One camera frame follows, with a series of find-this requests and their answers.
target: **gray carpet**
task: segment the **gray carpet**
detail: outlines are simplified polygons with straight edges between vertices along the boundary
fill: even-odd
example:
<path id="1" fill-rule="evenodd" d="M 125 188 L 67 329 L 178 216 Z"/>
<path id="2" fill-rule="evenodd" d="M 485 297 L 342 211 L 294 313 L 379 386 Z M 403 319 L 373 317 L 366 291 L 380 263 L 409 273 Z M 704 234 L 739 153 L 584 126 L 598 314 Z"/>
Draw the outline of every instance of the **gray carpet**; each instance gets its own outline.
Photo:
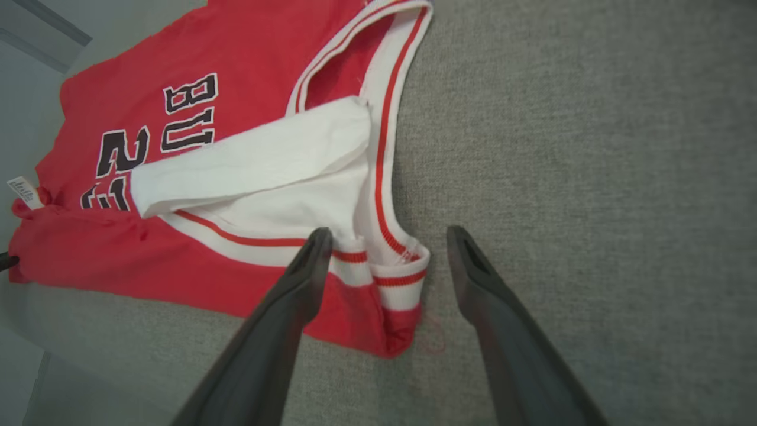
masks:
<path id="1" fill-rule="evenodd" d="M 448 224 L 467 227 L 611 423 L 753 423 L 755 22 L 746 0 L 437 2 L 394 173 L 400 223 L 433 253 L 416 344 L 385 361 L 305 338 L 285 423 L 494 423 Z M 238 325 L 3 292 L 31 340 L 169 410 Z"/>

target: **jersey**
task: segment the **jersey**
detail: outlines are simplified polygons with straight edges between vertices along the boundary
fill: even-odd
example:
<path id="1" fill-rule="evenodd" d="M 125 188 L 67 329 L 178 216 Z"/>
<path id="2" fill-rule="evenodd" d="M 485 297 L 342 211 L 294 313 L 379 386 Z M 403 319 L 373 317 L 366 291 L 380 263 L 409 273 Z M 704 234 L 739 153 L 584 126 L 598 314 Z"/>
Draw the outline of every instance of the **jersey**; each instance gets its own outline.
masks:
<path id="1" fill-rule="evenodd" d="M 246 316 L 315 227 L 316 339 L 392 357 L 428 250 L 394 216 L 400 94 L 426 0 L 216 0 L 66 80 L 14 282 Z"/>

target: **red stripe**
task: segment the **red stripe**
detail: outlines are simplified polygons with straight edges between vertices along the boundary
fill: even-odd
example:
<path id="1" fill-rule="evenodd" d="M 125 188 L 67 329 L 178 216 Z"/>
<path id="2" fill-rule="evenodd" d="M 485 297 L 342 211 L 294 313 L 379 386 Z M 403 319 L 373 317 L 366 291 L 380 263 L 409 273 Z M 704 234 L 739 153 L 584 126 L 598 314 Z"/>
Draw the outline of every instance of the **red stripe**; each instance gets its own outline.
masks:
<path id="1" fill-rule="evenodd" d="M 327 58 L 327 57 L 328 57 L 328 56 L 329 56 L 329 55 L 330 55 L 331 53 L 333 53 L 333 51 L 334 51 L 334 50 L 337 50 L 337 49 L 339 49 L 339 48 L 341 47 L 341 45 L 343 45 L 343 44 L 344 44 L 344 42 L 346 42 L 346 41 L 347 41 L 347 40 L 348 40 L 348 39 L 350 38 L 350 36 L 352 35 L 352 33 L 354 33 L 354 32 L 355 32 L 355 30 L 356 30 L 356 29 L 357 29 L 357 28 L 358 28 L 358 27 L 359 27 L 359 26 L 360 26 L 360 25 L 361 25 L 361 24 L 362 24 L 363 22 L 365 22 L 366 20 L 370 19 L 371 17 L 373 17 L 373 16 L 376 16 L 377 14 L 381 13 L 381 12 L 382 12 L 382 11 L 384 11 L 384 10 L 385 10 L 386 8 L 390 8 L 390 7 L 392 7 L 392 6 L 396 6 L 396 5 L 399 5 L 400 3 L 404 3 L 404 2 L 407 2 L 407 1 L 409 1 L 409 0 L 399 0 L 399 1 L 397 1 L 397 2 L 392 2 L 392 3 L 388 4 L 388 5 L 385 5 L 385 6 L 381 6 L 380 8 L 378 8 L 378 9 L 374 10 L 373 12 L 371 12 L 370 14 L 368 14 L 368 15 L 367 15 L 367 16 L 366 16 L 365 18 L 361 19 L 361 20 L 360 20 L 360 22 L 356 23 L 356 24 L 355 24 L 355 26 L 354 26 L 354 27 L 352 27 L 352 29 L 350 30 L 350 32 L 349 32 L 349 33 L 347 33 L 347 35 L 346 35 L 346 36 L 345 36 L 345 37 L 344 37 L 344 38 L 343 38 L 343 39 L 342 39 L 342 40 L 341 40 L 341 41 L 339 42 L 339 44 L 337 44 L 337 45 L 336 45 L 336 47 L 334 47 L 333 49 L 329 50 L 329 51 L 328 51 L 328 52 L 327 52 L 327 53 L 326 53 L 325 55 L 323 55 L 323 58 L 321 58 L 321 60 L 320 60 L 320 61 L 318 61 L 318 64 L 316 64 L 316 66 L 315 66 L 315 67 L 313 67 L 313 70 L 317 69 L 317 68 L 318 68 L 318 66 L 320 66 L 320 65 L 321 65 L 321 63 L 323 63 L 323 61 L 324 61 L 324 60 L 326 60 L 326 58 Z M 302 79 L 302 83 L 305 83 L 305 80 L 307 80 L 307 78 L 308 78 L 308 77 L 309 77 L 309 75 L 308 75 L 308 76 L 305 76 L 305 78 L 303 78 L 303 79 Z M 294 104 L 294 112 L 300 112 L 300 97 L 301 97 L 301 96 L 302 96 L 302 86 L 300 86 L 300 87 L 298 88 L 298 90 L 297 90 L 297 101 L 296 101 L 296 103 Z"/>
<path id="2" fill-rule="evenodd" d="M 347 263 L 364 263 L 368 261 L 368 253 L 366 252 L 344 253 L 334 250 L 333 255 L 342 262 Z"/>
<path id="3" fill-rule="evenodd" d="M 175 211 L 175 213 L 178 216 L 181 216 L 184 219 L 188 219 L 190 221 L 195 222 L 196 224 L 203 225 L 205 227 L 209 227 L 211 230 L 213 230 L 218 235 L 222 236 L 223 238 L 226 238 L 229 241 L 232 241 L 237 244 L 242 244 L 243 246 L 260 246 L 260 247 L 302 247 L 305 244 L 305 241 L 307 241 L 304 238 L 247 238 L 243 236 L 237 236 L 233 233 L 228 233 L 224 231 L 223 229 L 219 228 L 218 225 L 215 223 L 200 218 L 198 216 L 192 215 L 190 213 L 187 213 L 183 210 Z"/>
<path id="4" fill-rule="evenodd" d="M 241 244 L 243 246 L 258 246 L 258 247 L 302 247 L 302 245 L 305 244 L 305 241 L 307 241 L 304 238 L 246 238 L 243 236 L 237 236 L 233 233 L 228 233 L 218 227 L 215 223 L 200 218 L 198 216 L 195 216 L 191 213 L 188 213 L 183 210 L 176 211 L 176 215 L 181 216 L 184 219 L 190 220 L 195 222 L 196 224 L 200 224 L 204 227 L 208 227 L 213 232 L 217 233 L 222 238 L 232 241 L 237 244 Z M 357 252 L 357 253 L 344 253 L 339 252 L 337 250 L 334 250 L 332 252 L 332 255 L 336 257 L 337 259 L 341 260 L 342 262 L 347 263 L 364 263 L 368 261 L 368 253 L 366 252 Z"/>
<path id="5" fill-rule="evenodd" d="M 392 278 L 374 277 L 373 279 L 379 286 L 400 287 L 400 286 L 415 284 L 418 281 L 422 280 L 423 277 L 425 277 L 425 269 L 423 271 L 420 271 L 417 274 L 407 275 L 406 277 L 392 277 Z"/>
<path id="6" fill-rule="evenodd" d="M 378 213 L 378 227 L 381 229 L 381 234 L 384 236 L 386 243 L 398 254 L 404 254 L 407 251 L 407 247 L 400 244 L 394 235 L 389 231 L 389 226 L 386 224 L 386 214 L 384 213 L 384 197 L 382 195 L 382 182 L 384 180 L 384 154 L 386 151 L 386 138 L 388 133 L 389 112 L 391 110 L 391 97 L 394 93 L 394 85 L 397 84 L 397 76 L 400 73 L 400 67 L 407 55 L 407 51 L 410 49 L 410 45 L 418 35 L 423 17 L 428 9 L 423 9 L 418 15 L 418 20 L 413 27 L 413 31 L 410 33 L 405 45 L 402 46 L 400 56 L 397 59 L 397 63 L 394 64 L 394 69 L 391 71 L 389 77 L 389 86 L 386 89 L 386 96 L 384 97 L 384 110 L 382 111 L 381 119 L 381 131 L 378 135 L 378 156 L 376 158 L 376 190 L 375 190 L 375 203 L 376 212 Z"/>

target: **black lettering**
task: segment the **black lettering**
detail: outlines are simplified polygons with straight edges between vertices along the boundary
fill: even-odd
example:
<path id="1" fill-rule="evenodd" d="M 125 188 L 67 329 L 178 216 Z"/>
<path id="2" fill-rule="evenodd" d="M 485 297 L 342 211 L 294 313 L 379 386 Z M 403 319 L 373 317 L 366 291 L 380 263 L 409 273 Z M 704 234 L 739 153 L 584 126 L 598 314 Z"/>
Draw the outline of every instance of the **black lettering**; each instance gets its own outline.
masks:
<path id="1" fill-rule="evenodd" d="M 217 87 L 216 73 L 212 73 L 178 89 L 173 87 L 163 89 L 166 97 L 166 113 L 173 114 L 178 110 L 212 101 L 218 96 Z"/>
<path id="2" fill-rule="evenodd" d="M 147 157 L 149 144 L 150 132 L 146 126 L 143 126 L 142 129 L 139 130 L 136 141 L 137 153 L 133 157 L 129 155 L 129 150 L 126 147 L 125 130 L 116 130 L 114 132 L 103 134 L 100 148 L 100 159 L 97 164 L 97 177 L 104 177 L 111 173 L 114 163 L 114 152 L 116 157 L 116 173 L 130 171 L 142 164 Z"/>
<path id="3" fill-rule="evenodd" d="M 214 109 L 214 107 L 210 107 L 188 120 L 174 121 L 173 123 L 166 124 L 165 128 L 163 128 L 163 139 L 160 141 L 160 151 L 172 152 L 195 145 L 206 145 L 208 143 L 213 143 L 213 135 L 215 134 L 215 129 L 205 129 L 201 130 L 200 132 L 175 139 L 171 138 L 171 133 L 191 129 L 196 126 L 212 124 Z"/>
<path id="4" fill-rule="evenodd" d="M 119 210 L 129 211 L 129 203 L 126 201 L 126 177 L 113 179 L 107 192 L 116 200 Z"/>

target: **clothing tag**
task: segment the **clothing tag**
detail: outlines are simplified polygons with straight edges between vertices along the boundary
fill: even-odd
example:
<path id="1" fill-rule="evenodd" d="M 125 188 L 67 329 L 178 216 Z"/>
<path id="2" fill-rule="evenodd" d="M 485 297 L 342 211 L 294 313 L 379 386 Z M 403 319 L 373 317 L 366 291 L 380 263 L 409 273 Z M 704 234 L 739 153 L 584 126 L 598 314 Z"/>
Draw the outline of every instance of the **clothing tag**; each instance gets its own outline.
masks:
<path id="1" fill-rule="evenodd" d="M 38 208 L 45 207 L 45 205 L 43 205 L 42 201 L 39 199 L 37 189 L 34 187 L 34 185 L 29 183 L 29 181 L 26 180 L 25 177 L 19 176 L 15 179 L 9 180 L 8 186 L 10 186 L 11 189 L 16 194 L 18 194 L 19 197 L 21 197 L 23 202 L 25 202 L 26 206 L 30 209 L 36 210 Z"/>

